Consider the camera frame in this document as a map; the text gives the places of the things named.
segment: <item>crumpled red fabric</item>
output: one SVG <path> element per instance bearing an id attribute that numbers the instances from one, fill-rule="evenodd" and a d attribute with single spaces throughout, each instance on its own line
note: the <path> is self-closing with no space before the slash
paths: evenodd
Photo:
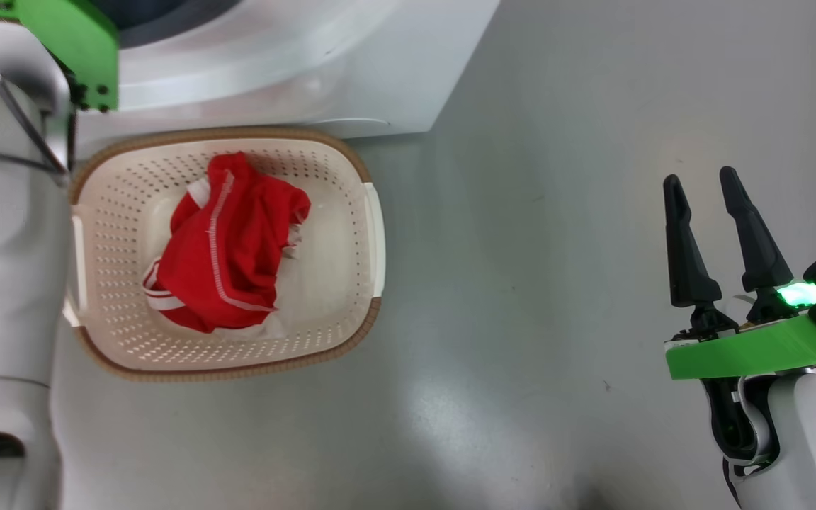
<path id="1" fill-rule="evenodd" d="M 291 226 L 308 213 L 304 191 L 260 174 L 243 152 L 216 156 L 172 214 L 169 244 L 144 277 L 148 303 L 203 333 L 262 324 Z"/>

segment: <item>white plastic basket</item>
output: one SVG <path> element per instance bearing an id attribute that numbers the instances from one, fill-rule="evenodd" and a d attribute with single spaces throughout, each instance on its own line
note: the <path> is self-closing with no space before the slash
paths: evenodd
<path id="1" fill-rule="evenodd" d="M 185 185 L 213 156 L 238 151 L 313 204 L 297 259 L 283 261 L 276 283 L 285 338 L 185 329 L 151 310 L 140 287 Z M 213 380 L 302 367 L 350 351 L 376 319 L 385 284 L 379 199 L 361 160 L 330 136 L 225 128 L 119 143 L 79 172 L 71 201 L 78 282 L 66 316 L 88 352 L 123 377 Z"/>

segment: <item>green light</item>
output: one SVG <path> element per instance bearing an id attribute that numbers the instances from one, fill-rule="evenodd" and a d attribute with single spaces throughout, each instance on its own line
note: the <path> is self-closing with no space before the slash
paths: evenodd
<path id="1" fill-rule="evenodd" d="M 779 288 L 777 293 L 789 306 L 812 306 L 816 303 L 816 285 L 799 281 L 783 288 Z"/>

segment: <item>washing machine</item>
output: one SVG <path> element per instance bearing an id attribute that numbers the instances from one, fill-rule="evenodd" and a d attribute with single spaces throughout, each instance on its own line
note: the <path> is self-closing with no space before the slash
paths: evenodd
<path id="1" fill-rule="evenodd" d="M 433 126 L 499 0 L 95 0 L 119 29 L 119 106 L 78 114 L 75 157 L 153 132 Z"/>

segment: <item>shiny floor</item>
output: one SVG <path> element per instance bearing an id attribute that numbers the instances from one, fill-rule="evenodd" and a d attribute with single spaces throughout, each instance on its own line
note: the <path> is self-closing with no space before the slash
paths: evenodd
<path id="1" fill-rule="evenodd" d="M 69 510 L 735 508 L 670 381 L 660 183 L 740 293 L 731 164 L 793 272 L 816 259 L 816 2 L 507 0 L 434 129 L 354 141 L 388 277 L 337 361 L 114 378 L 59 340 Z M 735 315 L 735 305 L 723 303 Z"/>

